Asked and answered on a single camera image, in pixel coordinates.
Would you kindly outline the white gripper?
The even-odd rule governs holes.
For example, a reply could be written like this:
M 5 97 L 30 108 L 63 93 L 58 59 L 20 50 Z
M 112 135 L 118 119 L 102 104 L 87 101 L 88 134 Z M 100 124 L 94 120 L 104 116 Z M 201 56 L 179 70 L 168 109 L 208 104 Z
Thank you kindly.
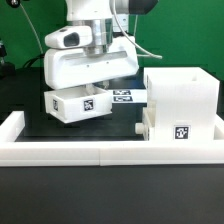
M 105 54 L 86 55 L 82 48 L 50 49 L 44 58 L 49 87 L 57 90 L 85 85 L 88 94 L 95 94 L 90 83 L 132 76 L 138 69 L 135 47 L 127 39 L 114 39 Z

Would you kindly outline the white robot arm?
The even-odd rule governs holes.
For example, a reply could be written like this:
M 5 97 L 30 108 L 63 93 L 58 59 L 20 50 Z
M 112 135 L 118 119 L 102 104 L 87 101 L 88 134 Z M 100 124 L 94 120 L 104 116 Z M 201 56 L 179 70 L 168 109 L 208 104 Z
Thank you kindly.
M 158 0 L 65 0 L 68 25 L 47 35 L 46 84 L 54 90 L 132 76 L 137 44 L 117 16 L 149 13 Z

